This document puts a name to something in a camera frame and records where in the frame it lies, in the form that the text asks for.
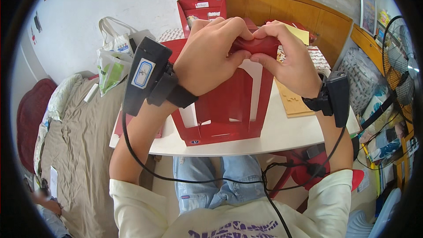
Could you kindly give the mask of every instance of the white desk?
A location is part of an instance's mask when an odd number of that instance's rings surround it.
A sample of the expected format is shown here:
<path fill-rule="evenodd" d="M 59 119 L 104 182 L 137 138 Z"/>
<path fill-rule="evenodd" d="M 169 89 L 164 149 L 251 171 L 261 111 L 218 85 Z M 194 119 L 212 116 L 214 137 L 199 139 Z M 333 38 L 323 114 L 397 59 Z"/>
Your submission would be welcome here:
<path fill-rule="evenodd" d="M 360 126 L 350 107 L 346 125 L 350 134 Z M 172 116 L 165 122 L 162 138 L 155 139 L 150 154 L 162 156 L 235 156 L 276 152 L 322 143 L 323 134 L 315 115 L 287 118 L 285 108 L 273 81 L 269 106 L 260 138 L 189 146 L 179 136 Z"/>

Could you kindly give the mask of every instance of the left hand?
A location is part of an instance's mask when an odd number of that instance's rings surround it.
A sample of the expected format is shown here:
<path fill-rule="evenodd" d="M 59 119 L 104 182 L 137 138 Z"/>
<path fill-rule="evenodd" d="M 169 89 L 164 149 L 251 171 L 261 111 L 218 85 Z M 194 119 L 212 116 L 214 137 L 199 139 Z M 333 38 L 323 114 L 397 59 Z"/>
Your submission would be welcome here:
<path fill-rule="evenodd" d="M 173 69 L 179 84 L 195 96 L 205 94 L 228 80 L 251 53 L 228 52 L 236 37 L 252 40 L 254 36 L 240 17 L 195 20 L 187 43 Z"/>

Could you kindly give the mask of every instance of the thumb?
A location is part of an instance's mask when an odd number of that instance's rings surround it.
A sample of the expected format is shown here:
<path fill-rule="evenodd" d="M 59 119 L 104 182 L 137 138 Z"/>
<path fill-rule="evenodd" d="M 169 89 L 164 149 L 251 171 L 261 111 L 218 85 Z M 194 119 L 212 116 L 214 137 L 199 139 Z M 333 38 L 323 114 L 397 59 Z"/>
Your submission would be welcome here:
<path fill-rule="evenodd" d="M 280 75 L 282 69 L 281 63 L 279 63 L 267 54 L 253 54 L 250 57 L 250 61 L 260 63 L 264 68 L 269 70 L 269 72 L 271 72 L 272 75 L 276 78 L 278 78 L 278 75 Z"/>
<path fill-rule="evenodd" d="M 237 68 L 238 66 L 242 64 L 242 61 L 244 61 L 244 59 L 248 59 L 250 58 L 250 56 L 251 56 L 251 53 L 247 50 L 237 50 L 236 52 L 228 56 L 226 58 L 226 61 L 235 70 L 235 68 Z"/>

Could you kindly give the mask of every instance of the lap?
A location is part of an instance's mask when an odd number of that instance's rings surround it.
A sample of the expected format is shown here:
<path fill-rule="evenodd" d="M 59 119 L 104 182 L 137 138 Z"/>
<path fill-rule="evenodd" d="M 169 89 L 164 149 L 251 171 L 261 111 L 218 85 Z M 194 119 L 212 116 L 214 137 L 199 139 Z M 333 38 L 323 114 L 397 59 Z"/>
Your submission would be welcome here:
<path fill-rule="evenodd" d="M 223 177 L 240 182 L 261 181 L 261 169 L 255 156 L 228 156 L 220 159 Z M 174 177 L 191 181 L 214 179 L 215 169 L 208 157 L 174 157 Z M 242 184 L 225 180 L 219 189 L 215 183 L 175 182 L 181 213 L 195 208 L 215 208 L 222 202 L 236 204 L 264 197 L 262 183 Z"/>

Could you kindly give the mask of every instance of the black fan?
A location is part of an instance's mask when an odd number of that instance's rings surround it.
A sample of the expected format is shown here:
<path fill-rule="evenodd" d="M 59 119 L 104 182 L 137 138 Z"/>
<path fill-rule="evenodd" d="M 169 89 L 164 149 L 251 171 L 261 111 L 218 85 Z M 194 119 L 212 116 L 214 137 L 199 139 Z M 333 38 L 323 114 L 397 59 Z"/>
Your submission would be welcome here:
<path fill-rule="evenodd" d="M 412 123 L 414 80 L 419 72 L 415 57 L 405 20 L 396 16 L 389 22 L 382 43 L 383 72 L 388 82 L 389 97 L 362 124 L 362 129 L 366 129 L 392 104 L 406 121 Z"/>

